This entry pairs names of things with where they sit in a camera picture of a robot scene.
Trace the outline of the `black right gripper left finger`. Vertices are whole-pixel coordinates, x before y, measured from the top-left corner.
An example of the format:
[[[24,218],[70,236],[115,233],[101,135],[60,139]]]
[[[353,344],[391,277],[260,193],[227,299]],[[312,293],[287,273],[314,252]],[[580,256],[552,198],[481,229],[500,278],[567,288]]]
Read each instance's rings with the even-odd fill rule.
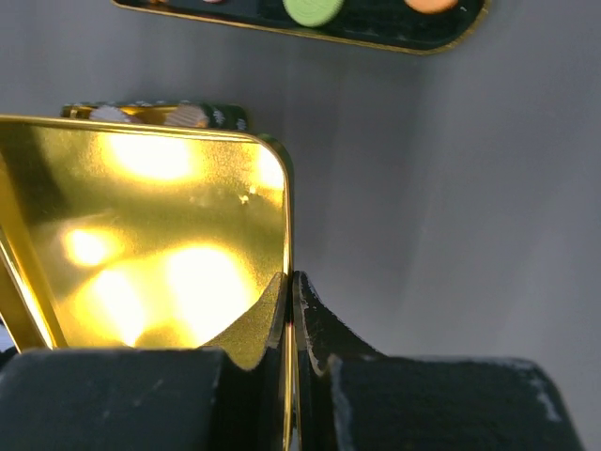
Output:
[[[285,298],[195,350],[31,350],[1,371],[5,450],[284,450]]]

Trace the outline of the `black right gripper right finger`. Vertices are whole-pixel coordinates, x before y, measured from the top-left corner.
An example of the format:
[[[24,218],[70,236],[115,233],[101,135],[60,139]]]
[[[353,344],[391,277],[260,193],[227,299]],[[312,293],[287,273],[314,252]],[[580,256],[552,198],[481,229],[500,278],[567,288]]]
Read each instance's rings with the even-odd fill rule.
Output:
[[[553,380],[527,360],[392,357],[292,281],[303,450],[579,450]]]

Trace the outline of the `gold square tin lid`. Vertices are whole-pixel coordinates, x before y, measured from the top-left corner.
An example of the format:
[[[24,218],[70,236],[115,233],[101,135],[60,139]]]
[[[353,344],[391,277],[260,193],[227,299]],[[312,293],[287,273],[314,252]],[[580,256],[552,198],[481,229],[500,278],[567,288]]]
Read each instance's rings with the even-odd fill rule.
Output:
[[[15,356],[195,350],[281,272],[288,449],[292,174],[265,135],[3,117],[1,320]]]

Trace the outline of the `gold square cookie tin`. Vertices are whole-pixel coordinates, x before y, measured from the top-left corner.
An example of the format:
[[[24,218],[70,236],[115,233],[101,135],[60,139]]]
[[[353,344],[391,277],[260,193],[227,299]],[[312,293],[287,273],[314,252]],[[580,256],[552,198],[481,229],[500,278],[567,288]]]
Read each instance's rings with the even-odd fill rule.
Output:
[[[113,105],[131,117],[131,123],[159,125],[163,124],[165,115],[181,104],[200,106],[209,117],[209,124],[204,129],[247,132],[249,118],[244,108],[236,104],[219,104],[202,101],[136,101],[136,102],[92,102],[71,103],[61,108],[60,116],[65,118],[89,119],[90,112],[101,105]]]

